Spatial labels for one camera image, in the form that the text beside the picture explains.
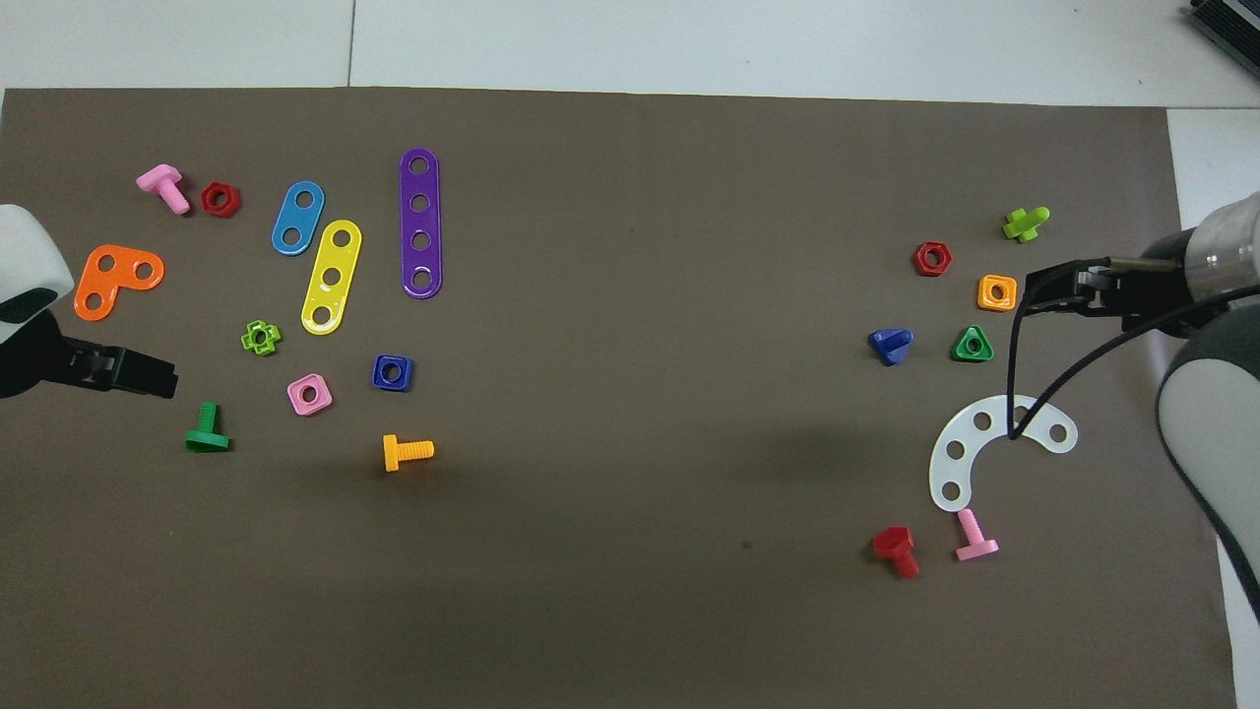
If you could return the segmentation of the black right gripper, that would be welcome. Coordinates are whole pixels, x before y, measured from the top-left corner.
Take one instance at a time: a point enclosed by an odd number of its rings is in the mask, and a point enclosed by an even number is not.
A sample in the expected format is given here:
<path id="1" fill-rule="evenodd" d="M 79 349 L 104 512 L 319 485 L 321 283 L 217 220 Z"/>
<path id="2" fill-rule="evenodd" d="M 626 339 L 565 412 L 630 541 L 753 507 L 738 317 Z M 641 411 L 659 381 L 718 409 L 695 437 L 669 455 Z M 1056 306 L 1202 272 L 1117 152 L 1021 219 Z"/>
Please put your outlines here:
<path id="1" fill-rule="evenodd" d="M 1184 252 L 1193 233 L 1157 239 L 1143 259 L 1171 261 L 1171 271 L 1121 268 L 1119 259 L 1071 259 L 1024 278 L 1024 315 L 1086 314 L 1120 319 L 1121 331 L 1193 302 L 1184 282 Z"/>

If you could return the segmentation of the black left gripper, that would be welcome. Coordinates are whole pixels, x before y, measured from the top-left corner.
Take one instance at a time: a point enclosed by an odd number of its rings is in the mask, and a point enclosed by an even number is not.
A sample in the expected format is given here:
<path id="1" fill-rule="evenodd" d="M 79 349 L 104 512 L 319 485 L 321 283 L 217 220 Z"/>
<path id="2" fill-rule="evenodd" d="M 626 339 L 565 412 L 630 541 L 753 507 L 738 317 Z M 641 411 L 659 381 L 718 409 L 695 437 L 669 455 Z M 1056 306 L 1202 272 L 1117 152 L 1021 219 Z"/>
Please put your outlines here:
<path id="1" fill-rule="evenodd" d="M 0 343 L 0 399 L 15 398 L 42 382 L 89 390 L 120 389 L 173 400 L 173 361 L 131 349 L 113 349 L 67 337 L 50 311 L 43 311 Z"/>

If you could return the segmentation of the blue triangle-head toy screw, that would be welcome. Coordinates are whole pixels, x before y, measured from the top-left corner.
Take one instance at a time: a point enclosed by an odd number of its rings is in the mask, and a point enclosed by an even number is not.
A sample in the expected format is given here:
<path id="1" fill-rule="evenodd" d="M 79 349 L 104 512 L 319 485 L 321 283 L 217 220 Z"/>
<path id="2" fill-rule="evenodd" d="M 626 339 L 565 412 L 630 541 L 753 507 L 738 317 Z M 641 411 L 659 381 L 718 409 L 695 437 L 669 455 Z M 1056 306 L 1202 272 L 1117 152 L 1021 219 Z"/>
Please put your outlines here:
<path id="1" fill-rule="evenodd" d="M 910 346 L 914 345 L 914 331 L 906 327 L 883 327 L 869 332 L 867 343 L 883 364 L 883 366 L 897 366 L 908 355 Z"/>

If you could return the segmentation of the dark green toy screw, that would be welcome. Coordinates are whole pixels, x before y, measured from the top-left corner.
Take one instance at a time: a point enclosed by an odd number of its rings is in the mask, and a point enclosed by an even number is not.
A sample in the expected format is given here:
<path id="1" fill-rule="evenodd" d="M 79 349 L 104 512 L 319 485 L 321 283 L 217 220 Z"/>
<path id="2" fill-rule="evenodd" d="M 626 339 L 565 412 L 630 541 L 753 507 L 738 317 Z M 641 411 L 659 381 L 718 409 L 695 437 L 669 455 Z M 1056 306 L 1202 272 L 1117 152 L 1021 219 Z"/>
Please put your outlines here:
<path id="1" fill-rule="evenodd" d="M 213 400 L 203 400 L 198 411 L 195 427 L 185 432 L 185 448 L 198 453 L 218 453 L 231 450 L 232 440 L 229 436 L 220 434 L 217 431 L 217 424 L 218 406 Z"/>

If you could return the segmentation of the pink square toy nut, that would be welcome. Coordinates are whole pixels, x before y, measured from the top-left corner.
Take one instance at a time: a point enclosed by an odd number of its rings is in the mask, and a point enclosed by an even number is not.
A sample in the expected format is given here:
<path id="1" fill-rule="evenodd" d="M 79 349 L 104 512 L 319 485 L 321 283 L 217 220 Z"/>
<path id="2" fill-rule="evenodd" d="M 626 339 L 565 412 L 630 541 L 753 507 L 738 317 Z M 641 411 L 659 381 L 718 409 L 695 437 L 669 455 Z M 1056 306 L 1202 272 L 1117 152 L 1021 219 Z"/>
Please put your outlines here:
<path id="1" fill-rule="evenodd" d="M 328 382 L 319 373 L 300 377 L 295 382 L 289 382 L 286 387 L 289 404 L 299 417 L 310 417 L 328 409 L 333 403 L 331 390 Z"/>

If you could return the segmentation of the pink toy screw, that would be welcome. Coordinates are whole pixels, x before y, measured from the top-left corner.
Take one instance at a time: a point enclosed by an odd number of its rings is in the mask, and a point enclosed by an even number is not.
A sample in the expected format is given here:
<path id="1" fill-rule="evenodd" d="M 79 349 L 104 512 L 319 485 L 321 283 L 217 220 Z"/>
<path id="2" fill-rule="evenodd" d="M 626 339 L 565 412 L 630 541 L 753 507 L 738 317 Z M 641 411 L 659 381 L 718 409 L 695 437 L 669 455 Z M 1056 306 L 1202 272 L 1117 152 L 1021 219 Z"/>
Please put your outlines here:
<path id="1" fill-rule="evenodd" d="M 965 538 L 963 547 L 955 550 L 955 557 L 958 560 L 973 560 L 980 557 L 987 557 L 990 553 L 1000 552 L 999 544 L 995 540 L 987 538 L 982 531 L 982 526 L 974 516 L 971 508 L 963 508 L 958 511 L 958 521 L 960 524 L 961 531 Z"/>
<path id="2" fill-rule="evenodd" d="M 183 174 L 176 170 L 175 166 L 170 164 L 158 164 L 150 167 L 139 178 L 135 179 L 139 189 L 152 194 L 152 196 L 159 196 L 163 204 L 168 207 L 168 210 L 176 217 L 188 215 L 192 212 L 192 205 L 188 198 L 184 196 L 180 183 L 183 180 Z"/>

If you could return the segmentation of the orange toy screw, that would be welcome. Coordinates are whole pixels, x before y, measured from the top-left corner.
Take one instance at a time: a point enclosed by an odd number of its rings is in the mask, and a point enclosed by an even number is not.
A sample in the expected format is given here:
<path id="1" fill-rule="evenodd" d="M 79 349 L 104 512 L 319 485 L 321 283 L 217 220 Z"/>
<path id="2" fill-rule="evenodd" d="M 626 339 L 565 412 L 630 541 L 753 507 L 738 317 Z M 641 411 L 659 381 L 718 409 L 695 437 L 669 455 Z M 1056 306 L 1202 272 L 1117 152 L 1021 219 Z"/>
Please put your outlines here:
<path id="1" fill-rule="evenodd" d="M 427 461 L 436 455 L 436 445 L 431 440 L 399 441 L 397 434 L 382 436 L 384 472 L 399 471 L 401 463 Z"/>

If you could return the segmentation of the red hexagon-head toy screw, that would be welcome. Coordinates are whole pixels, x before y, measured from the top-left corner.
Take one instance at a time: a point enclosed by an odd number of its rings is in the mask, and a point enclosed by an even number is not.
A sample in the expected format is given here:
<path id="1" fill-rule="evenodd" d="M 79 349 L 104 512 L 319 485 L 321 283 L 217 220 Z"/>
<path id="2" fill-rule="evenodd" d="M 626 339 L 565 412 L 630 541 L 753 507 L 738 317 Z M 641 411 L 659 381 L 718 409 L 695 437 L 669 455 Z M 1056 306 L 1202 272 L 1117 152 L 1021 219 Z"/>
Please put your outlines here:
<path id="1" fill-rule="evenodd" d="M 914 557 L 914 534 L 910 528 L 886 528 L 873 538 L 872 552 L 878 559 L 891 562 L 902 578 L 917 578 L 919 562 Z"/>

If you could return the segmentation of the orange three-hole angled plate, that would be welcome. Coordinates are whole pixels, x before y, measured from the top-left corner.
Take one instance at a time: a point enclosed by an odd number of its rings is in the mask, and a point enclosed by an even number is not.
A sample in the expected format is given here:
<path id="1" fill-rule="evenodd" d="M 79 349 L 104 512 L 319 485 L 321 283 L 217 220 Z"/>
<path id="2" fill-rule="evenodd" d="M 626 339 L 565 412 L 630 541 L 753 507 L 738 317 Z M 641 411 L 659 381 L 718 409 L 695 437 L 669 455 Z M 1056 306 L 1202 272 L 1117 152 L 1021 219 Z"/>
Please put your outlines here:
<path id="1" fill-rule="evenodd" d="M 100 246 L 91 252 L 78 280 L 73 309 L 79 319 L 94 322 L 112 314 L 123 288 L 145 291 L 163 282 L 165 264 L 152 251 Z"/>

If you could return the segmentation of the white curved five-hole plate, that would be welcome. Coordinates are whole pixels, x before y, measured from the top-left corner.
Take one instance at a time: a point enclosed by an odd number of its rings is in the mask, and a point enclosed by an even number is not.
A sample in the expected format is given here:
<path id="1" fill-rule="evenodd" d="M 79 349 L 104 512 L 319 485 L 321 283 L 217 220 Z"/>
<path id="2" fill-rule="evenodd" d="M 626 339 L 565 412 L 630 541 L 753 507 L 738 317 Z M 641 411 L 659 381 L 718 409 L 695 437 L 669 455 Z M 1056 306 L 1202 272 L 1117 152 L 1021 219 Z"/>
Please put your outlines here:
<path id="1" fill-rule="evenodd" d="M 1036 399 L 1031 395 L 990 395 L 974 400 L 948 421 L 929 457 L 929 492 L 945 513 L 958 513 L 971 504 L 971 472 L 976 455 L 992 441 L 1005 438 L 1009 416 L 1021 409 L 1029 413 Z M 1052 404 L 1045 404 L 1022 432 L 1053 455 L 1071 452 L 1077 445 L 1075 421 Z"/>

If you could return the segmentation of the blue two-hole plate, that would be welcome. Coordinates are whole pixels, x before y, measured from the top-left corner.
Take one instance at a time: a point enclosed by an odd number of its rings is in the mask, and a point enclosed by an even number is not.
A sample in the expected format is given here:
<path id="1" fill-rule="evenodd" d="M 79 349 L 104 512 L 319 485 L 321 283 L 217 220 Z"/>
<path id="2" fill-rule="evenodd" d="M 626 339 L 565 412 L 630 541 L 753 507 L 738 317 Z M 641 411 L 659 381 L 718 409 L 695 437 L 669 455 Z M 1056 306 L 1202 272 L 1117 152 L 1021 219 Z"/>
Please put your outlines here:
<path id="1" fill-rule="evenodd" d="M 273 251 L 287 257 L 307 251 L 321 220 L 324 207 L 324 190 L 315 181 L 301 180 L 289 185 L 272 225 Z"/>

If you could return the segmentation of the yellow three-hole plate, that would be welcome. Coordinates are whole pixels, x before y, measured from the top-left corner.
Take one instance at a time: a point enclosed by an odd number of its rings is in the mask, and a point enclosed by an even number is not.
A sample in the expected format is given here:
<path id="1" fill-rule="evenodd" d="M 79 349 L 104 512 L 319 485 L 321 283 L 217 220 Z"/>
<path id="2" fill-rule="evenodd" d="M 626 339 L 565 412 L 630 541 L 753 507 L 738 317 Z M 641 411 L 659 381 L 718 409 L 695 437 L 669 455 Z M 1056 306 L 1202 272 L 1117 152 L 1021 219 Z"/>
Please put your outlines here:
<path id="1" fill-rule="evenodd" d="M 323 230 L 300 314 L 310 335 L 341 327 L 362 246 L 362 229 L 353 220 L 333 220 Z"/>

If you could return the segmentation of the purple four-hole plate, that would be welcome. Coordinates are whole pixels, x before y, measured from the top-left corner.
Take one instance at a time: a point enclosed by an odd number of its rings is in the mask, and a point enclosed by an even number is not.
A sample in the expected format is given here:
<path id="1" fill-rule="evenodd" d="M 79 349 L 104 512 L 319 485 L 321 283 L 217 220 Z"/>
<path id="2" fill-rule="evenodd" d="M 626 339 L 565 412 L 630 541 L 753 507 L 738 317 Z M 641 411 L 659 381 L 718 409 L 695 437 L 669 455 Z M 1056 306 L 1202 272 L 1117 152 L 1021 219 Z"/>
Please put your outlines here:
<path id="1" fill-rule="evenodd" d="M 441 171 L 435 152 L 410 149 L 398 162 L 401 287 L 431 298 L 444 283 Z"/>

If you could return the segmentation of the black ribbed device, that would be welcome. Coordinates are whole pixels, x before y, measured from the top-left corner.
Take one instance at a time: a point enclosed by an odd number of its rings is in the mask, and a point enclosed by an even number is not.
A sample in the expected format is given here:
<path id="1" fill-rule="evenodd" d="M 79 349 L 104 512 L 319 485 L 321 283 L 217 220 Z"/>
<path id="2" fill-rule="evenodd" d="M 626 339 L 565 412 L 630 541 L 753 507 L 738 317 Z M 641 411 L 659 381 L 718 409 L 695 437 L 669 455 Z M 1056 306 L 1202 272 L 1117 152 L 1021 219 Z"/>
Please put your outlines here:
<path id="1" fill-rule="evenodd" d="M 1191 0 L 1188 20 L 1228 58 L 1260 72 L 1260 0 Z"/>

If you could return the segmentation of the brown table mat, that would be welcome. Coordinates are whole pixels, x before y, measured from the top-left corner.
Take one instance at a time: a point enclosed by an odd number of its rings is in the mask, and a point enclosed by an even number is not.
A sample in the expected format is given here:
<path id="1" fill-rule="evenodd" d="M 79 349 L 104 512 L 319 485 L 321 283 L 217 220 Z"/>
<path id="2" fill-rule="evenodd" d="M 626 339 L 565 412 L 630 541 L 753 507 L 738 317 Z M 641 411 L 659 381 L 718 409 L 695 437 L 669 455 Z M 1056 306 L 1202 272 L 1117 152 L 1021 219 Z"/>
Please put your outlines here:
<path id="1" fill-rule="evenodd" d="M 435 152 L 444 283 L 401 287 L 398 162 Z M 176 217 L 135 179 L 180 170 Z M 311 246 L 271 246 L 289 185 Z M 242 207 L 203 212 L 226 181 Z M 1179 229 L 1163 110 L 432 89 L 16 91 L 0 203 L 71 269 L 163 257 L 67 335 L 164 400 L 0 400 L 0 709 L 1231 709 L 1217 542 L 1166 461 L 1149 335 L 995 440 L 961 562 L 929 458 L 1004 383 L 982 275 Z M 1027 243 L 1008 212 L 1048 207 Z M 319 239 L 362 229 L 335 332 Z M 920 277 L 925 241 L 950 247 Z M 281 329 L 270 356 L 239 346 Z M 951 359 L 980 326 L 994 359 Z M 897 366 L 867 343 L 914 331 Z M 378 355 L 415 361 L 379 390 Z M 333 403 L 294 413 L 319 373 Z M 186 450 L 203 400 L 231 450 Z M 436 455 L 384 472 L 382 436 Z M 914 534 L 919 576 L 872 552 Z"/>

